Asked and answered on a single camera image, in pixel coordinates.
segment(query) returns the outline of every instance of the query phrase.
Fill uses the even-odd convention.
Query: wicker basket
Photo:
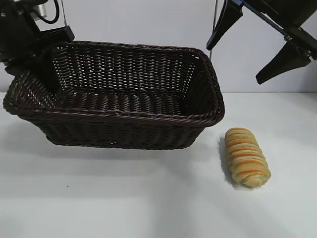
[[[53,62],[56,93],[26,71],[3,106],[54,144],[185,148],[224,116],[212,64],[197,49],[73,42]]]

